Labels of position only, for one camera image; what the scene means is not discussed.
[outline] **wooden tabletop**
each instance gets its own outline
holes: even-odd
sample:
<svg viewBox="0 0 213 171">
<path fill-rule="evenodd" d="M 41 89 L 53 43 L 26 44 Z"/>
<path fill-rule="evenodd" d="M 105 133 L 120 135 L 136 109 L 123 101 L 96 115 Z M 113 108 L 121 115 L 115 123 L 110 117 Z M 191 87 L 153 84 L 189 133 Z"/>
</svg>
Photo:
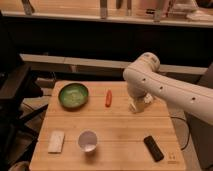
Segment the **wooden tabletop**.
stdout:
<svg viewBox="0 0 213 171">
<path fill-rule="evenodd" d="M 89 100 L 75 111 L 64 110 L 58 101 L 60 89 L 69 81 L 57 82 L 30 164 L 31 171 L 183 171 L 185 163 L 166 104 L 155 99 L 144 112 L 133 114 L 125 82 L 82 82 L 89 89 Z M 112 105 L 105 107 L 107 90 L 112 91 Z M 49 154 L 51 132 L 65 132 L 61 154 Z M 91 130 L 97 134 L 94 156 L 86 157 L 78 147 L 79 135 Z M 155 163 L 143 139 L 152 135 L 165 155 Z"/>
</svg>

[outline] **cable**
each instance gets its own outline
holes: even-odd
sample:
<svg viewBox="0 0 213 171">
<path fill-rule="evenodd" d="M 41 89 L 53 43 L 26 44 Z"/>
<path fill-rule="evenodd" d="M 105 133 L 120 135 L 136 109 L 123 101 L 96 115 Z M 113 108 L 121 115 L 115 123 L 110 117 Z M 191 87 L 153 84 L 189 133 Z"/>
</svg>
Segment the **cable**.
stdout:
<svg viewBox="0 0 213 171">
<path fill-rule="evenodd" d="M 32 110 L 32 111 L 35 110 L 32 106 L 30 106 L 30 105 L 28 105 L 28 104 L 26 104 L 26 103 L 24 103 L 24 102 L 22 102 L 22 104 L 25 105 L 25 106 L 27 106 L 27 107 L 28 107 L 30 110 Z"/>
<path fill-rule="evenodd" d="M 32 110 L 32 112 L 35 111 L 35 109 L 32 106 L 28 105 L 27 103 L 22 102 L 22 104 L 25 105 L 25 106 L 27 106 L 30 110 Z M 41 120 L 44 120 L 44 118 L 41 115 L 38 115 L 38 117 Z"/>
<path fill-rule="evenodd" d="M 191 135 L 190 126 L 189 126 L 188 122 L 187 122 L 185 119 L 183 119 L 183 118 L 175 117 L 175 116 L 172 116 L 171 118 L 172 118 L 172 119 L 179 119 L 179 120 L 183 121 L 183 122 L 187 125 L 187 127 L 188 127 L 188 135 L 187 135 L 186 144 L 181 148 L 181 150 L 183 151 L 183 150 L 185 150 L 185 149 L 188 147 L 188 145 L 189 145 L 189 140 L 190 140 L 190 135 Z"/>
</svg>

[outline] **black remote control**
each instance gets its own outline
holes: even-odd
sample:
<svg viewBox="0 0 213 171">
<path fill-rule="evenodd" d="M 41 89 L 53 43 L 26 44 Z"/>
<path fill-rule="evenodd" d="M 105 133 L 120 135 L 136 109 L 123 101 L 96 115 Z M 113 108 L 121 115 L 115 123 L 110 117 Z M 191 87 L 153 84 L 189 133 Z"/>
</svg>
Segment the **black remote control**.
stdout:
<svg viewBox="0 0 213 171">
<path fill-rule="evenodd" d="M 160 148 L 158 147 L 152 136 L 144 138 L 144 143 L 146 144 L 147 148 L 149 149 L 149 152 L 151 153 L 152 157 L 156 162 L 164 158 L 163 153 L 161 152 Z"/>
</svg>

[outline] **white cup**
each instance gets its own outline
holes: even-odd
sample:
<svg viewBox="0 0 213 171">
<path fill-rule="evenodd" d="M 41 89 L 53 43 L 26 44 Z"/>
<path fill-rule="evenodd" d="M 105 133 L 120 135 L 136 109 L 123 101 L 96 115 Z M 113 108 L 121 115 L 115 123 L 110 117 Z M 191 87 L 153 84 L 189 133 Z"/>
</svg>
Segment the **white cup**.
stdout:
<svg viewBox="0 0 213 171">
<path fill-rule="evenodd" d="M 86 154 L 94 153 L 97 147 L 97 136 L 92 131 L 84 131 L 78 138 L 78 145 Z"/>
</svg>

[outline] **red object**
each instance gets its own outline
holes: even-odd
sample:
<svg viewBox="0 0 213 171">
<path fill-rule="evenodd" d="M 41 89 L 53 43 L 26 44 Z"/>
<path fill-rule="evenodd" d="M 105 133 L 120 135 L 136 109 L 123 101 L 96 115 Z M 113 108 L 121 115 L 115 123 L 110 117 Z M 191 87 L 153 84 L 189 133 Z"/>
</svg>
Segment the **red object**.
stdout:
<svg viewBox="0 0 213 171">
<path fill-rule="evenodd" d="M 105 106 L 106 107 L 110 107 L 112 103 L 112 91 L 108 90 L 107 91 L 107 95 L 106 95 L 106 102 L 105 102 Z"/>
</svg>

